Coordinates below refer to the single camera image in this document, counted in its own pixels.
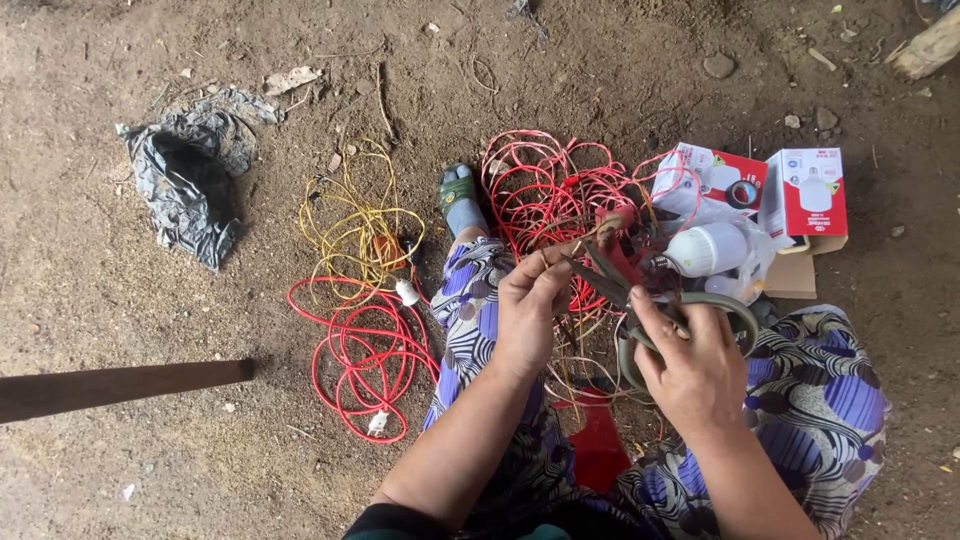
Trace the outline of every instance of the gray sock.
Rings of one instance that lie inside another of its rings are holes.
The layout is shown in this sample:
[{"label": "gray sock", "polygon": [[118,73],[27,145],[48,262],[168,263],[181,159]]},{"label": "gray sock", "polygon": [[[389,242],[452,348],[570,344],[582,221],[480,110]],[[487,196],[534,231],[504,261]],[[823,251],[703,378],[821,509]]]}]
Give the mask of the gray sock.
[{"label": "gray sock", "polygon": [[[470,176],[470,168],[466,165],[459,165],[455,171],[444,171],[444,183]],[[473,199],[461,199],[450,207],[450,212],[446,215],[446,225],[453,231],[454,236],[460,234],[460,231],[467,227],[479,227],[487,235],[490,234],[487,220],[484,219],[480,207]]]}]

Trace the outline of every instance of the scissor handle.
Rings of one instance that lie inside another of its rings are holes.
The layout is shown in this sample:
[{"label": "scissor handle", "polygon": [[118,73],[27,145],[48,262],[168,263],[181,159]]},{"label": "scissor handle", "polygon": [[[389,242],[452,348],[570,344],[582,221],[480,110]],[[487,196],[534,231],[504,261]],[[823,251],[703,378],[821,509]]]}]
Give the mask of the scissor handle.
[{"label": "scissor handle", "polygon": [[[756,317],[754,317],[753,312],[742,303],[729,296],[711,292],[683,292],[680,294],[678,301],[681,304],[707,304],[720,307],[727,313],[727,318],[730,319],[730,326],[734,334],[746,332],[746,336],[739,343],[740,353],[744,357],[747,357],[754,351],[756,341],[760,337],[760,326],[756,322]],[[678,309],[670,305],[665,305],[660,311],[686,335],[691,335],[687,327],[688,322],[686,317],[684,317]],[[663,356],[660,354],[660,351],[657,350],[657,346],[654,345],[654,342],[650,339],[650,336],[643,329],[642,325],[631,325],[627,335],[656,353],[660,361],[663,360]],[[634,388],[646,392],[647,388],[646,384],[643,383],[643,376],[639,373],[634,363],[630,339],[621,333],[617,336],[617,340],[619,349],[619,358],[617,361],[620,364],[620,371]]]}]

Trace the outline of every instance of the green sandal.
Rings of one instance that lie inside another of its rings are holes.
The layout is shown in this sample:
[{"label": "green sandal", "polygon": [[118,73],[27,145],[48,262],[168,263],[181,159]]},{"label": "green sandal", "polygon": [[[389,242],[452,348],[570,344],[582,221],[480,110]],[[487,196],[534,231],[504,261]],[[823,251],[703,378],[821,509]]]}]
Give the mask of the green sandal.
[{"label": "green sandal", "polygon": [[[440,206],[440,212],[444,215],[444,223],[446,223],[446,215],[450,213],[453,205],[464,199],[477,200],[477,188],[473,181],[472,171],[470,171],[470,175],[466,178],[458,178],[457,180],[444,182],[444,174],[447,171],[457,174],[457,168],[461,165],[466,164],[461,162],[452,163],[440,173],[440,183],[437,185],[439,194],[437,204]],[[446,225],[446,231],[450,234],[450,240],[456,238],[456,235],[454,235],[448,225]]]}]

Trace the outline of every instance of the dirt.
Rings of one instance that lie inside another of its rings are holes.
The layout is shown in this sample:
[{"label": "dirt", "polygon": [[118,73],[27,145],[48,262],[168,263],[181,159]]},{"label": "dirt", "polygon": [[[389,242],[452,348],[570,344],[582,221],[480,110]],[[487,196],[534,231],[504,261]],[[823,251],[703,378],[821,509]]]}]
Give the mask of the dirt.
[{"label": "dirt", "polygon": [[[3,426],[3,537],[334,538],[362,509],[416,428],[391,446],[348,433],[310,387],[319,329],[284,295],[315,263],[297,208],[329,160],[335,126],[383,132],[375,92],[355,93],[374,80],[374,61],[385,64],[400,138],[401,200],[427,220],[428,290],[447,245],[437,173],[476,163],[482,142],[505,129],[600,140],[628,164],[681,139],[745,154],[751,135],[762,158],[783,146],[840,146],[851,239],[818,257],[819,294],[851,316],[895,406],[887,467],[848,537],[954,536],[960,517],[949,505],[960,484],[940,466],[956,467],[950,452],[960,444],[960,64],[906,83],[869,61],[925,28],[914,2],[831,13],[836,3],[543,1],[535,12],[547,41],[523,20],[507,22],[506,0],[4,3],[0,375],[217,354],[257,358],[261,369],[249,383]],[[839,37],[844,21],[859,29],[850,43]],[[430,22],[435,35],[423,31]],[[315,58],[384,39],[367,56]],[[811,46],[839,69],[827,71]],[[736,65],[724,80],[703,68],[718,52]],[[478,75],[495,95],[473,81],[473,58],[490,67],[495,80]],[[158,247],[145,205],[124,184],[130,167],[113,124],[154,120],[171,96],[209,79],[258,89],[301,65],[321,69],[327,89],[259,131],[262,161],[237,181],[248,231],[220,273]],[[188,67],[192,79],[178,77]],[[842,133],[822,141],[812,122],[783,125],[820,107]],[[363,182],[382,188],[380,178]],[[894,238],[897,226],[906,229]],[[414,427],[430,390],[421,374],[400,404]],[[648,440],[656,418],[629,407],[615,411],[625,438]]]}]

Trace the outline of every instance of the patterned skirt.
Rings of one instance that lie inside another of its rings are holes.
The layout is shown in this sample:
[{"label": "patterned skirt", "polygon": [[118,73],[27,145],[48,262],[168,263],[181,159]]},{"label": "patterned skirt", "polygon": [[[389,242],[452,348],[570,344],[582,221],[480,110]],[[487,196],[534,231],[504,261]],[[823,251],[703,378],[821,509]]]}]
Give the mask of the patterned skirt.
[{"label": "patterned skirt", "polygon": [[[446,350],[426,430],[491,357],[497,284],[515,266],[498,240],[459,246],[444,265],[432,302]],[[846,314],[819,306],[762,331],[747,358],[744,421],[783,482],[827,539],[839,538],[853,504],[883,466],[890,404]],[[496,472],[464,527],[508,528],[551,507],[580,501],[609,511],[649,538],[719,538],[704,478],[679,437],[661,441],[620,474],[610,491],[576,484],[575,449],[563,436],[542,375]]]}]

